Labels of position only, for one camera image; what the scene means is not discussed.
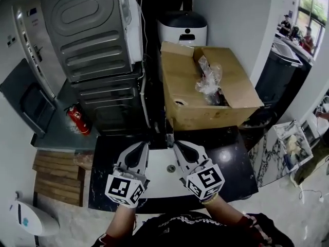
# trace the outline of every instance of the black trash can lid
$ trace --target black trash can lid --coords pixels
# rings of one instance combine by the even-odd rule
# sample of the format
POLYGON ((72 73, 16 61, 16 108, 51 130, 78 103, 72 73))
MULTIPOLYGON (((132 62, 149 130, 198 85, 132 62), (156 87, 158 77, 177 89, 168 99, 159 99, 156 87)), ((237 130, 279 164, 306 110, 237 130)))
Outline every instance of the black trash can lid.
POLYGON ((192 11, 168 11, 158 20, 168 27, 202 28, 207 26, 206 19, 192 11))

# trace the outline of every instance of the fire extinguisher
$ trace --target fire extinguisher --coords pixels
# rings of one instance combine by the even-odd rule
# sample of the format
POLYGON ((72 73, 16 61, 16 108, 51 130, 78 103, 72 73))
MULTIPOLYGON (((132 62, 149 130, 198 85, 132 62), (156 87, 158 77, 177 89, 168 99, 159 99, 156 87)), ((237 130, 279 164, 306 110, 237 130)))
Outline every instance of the fire extinguisher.
POLYGON ((73 104, 64 111, 66 111, 66 115, 71 118, 83 135, 90 134, 91 126, 87 119, 83 116, 82 108, 79 104, 73 104))

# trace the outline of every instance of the open cardboard box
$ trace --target open cardboard box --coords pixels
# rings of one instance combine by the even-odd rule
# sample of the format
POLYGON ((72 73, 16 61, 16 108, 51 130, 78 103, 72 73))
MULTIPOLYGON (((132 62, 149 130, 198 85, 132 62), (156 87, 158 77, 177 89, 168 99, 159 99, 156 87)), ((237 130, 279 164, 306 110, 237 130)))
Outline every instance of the open cardboard box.
POLYGON ((189 47, 163 42, 161 47, 166 116, 176 131, 239 126, 263 103, 229 48, 189 47), (220 64, 220 82, 228 106, 208 105, 195 89, 200 80, 196 62, 204 55, 210 66, 220 64))

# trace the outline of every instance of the round metal object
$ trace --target round metal object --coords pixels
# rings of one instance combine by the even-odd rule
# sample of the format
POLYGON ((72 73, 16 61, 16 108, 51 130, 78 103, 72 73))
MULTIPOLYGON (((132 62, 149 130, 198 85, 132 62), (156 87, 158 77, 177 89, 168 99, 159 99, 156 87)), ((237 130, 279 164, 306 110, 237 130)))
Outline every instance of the round metal object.
POLYGON ((168 171, 169 173, 173 173, 173 172, 175 172, 175 170, 176 170, 176 167, 175 167, 174 165, 169 165, 169 166, 167 167, 167 171, 168 171))

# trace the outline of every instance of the yellow bracelet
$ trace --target yellow bracelet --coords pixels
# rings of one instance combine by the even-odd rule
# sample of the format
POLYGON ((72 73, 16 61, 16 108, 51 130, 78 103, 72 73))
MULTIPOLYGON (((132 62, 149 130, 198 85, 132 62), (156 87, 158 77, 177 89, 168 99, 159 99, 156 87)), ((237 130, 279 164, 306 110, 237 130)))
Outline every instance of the yellow bracelet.
POLYGON ((203 205, 208 205, 208 204, 210 204, 211 202, 213 202, 217 197, 218 197, 218 193, 215 193, 214 196, 213 196, 210 200, 203 201, 203 202, 201 202, 201 204, 203 204, 203 205))

